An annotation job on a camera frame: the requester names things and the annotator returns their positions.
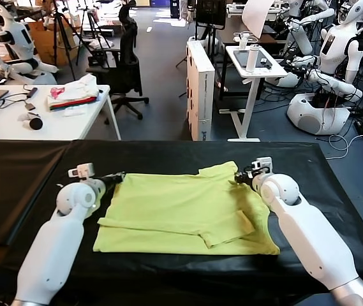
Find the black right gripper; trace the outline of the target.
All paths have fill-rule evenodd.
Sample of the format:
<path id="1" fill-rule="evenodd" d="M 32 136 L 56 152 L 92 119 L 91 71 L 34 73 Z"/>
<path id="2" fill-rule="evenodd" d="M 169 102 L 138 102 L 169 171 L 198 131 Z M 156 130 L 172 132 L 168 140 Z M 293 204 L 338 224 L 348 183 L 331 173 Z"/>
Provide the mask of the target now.
<path id="1" fill-rule="evenodd" d="M 238 171 L 235 173 L 234 179 L 237 184 L 246 184 L 252 187 L 254 178 L 259 174 L 259 171 Z"/>

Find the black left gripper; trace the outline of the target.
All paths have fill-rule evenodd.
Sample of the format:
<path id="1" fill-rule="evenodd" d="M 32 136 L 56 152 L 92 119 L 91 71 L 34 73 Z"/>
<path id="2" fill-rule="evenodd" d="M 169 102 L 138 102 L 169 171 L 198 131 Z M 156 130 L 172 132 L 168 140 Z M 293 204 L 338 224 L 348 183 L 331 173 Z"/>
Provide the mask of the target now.
<path id="1" fill-rule="evenodd" d="M 109 190 L 111 190 L 117 184 L 122 183 L 125 177 L 125 173 L 115 173 L 100 177 L 101 184 L 103 185 L 101 188 L 101 193 L 109 192 Z"/>

